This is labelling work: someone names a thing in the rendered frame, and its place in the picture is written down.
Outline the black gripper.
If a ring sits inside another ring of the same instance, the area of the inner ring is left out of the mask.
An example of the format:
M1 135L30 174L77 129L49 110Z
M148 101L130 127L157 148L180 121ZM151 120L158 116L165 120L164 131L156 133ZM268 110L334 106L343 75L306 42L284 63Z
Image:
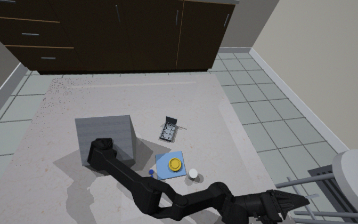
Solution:
M259 194L244 195L244 198L247 210L252 217L267 215L267 218L274 223L283 222L278 213L281 213L285 220L288 211L310 204L309 200L302 195L273 189Z

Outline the yellow plate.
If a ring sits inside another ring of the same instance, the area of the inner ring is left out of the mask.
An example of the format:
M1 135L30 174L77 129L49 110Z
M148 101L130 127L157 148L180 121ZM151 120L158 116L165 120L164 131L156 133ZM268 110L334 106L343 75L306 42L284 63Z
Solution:
M173 171L179 170L181 168L181 165L181 161L178 158L174 157L169 161L169 167Z

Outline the light blue square mat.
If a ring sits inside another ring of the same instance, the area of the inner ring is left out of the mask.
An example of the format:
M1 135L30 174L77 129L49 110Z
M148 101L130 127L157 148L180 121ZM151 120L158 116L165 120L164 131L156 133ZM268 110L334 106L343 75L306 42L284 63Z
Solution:
M174 157L178 158L182 164L181 168L177 171L173 171L169 167L169 161ZM158 180L169 179L169 178L186 175L185 166L184 166L184 162L183 162L183 156L182 156L181 151L157 154L156 155L156 163L157 163Z

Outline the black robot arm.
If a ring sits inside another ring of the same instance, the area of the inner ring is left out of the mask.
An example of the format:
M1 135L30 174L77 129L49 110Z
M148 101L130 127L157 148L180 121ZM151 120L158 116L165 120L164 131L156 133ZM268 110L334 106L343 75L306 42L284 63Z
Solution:
M133 196L138 209L156 219L171 218L176 221L198 211L213 207L225 224L249 224L249 214L244 195L233 196L223 182L214 182L207 189L181 195L167 183L153 177L141 177L116 159L112 138L96 138L91 142L87 162L96 170L105 170L118 180ZM160 207L162 192L173 202Z

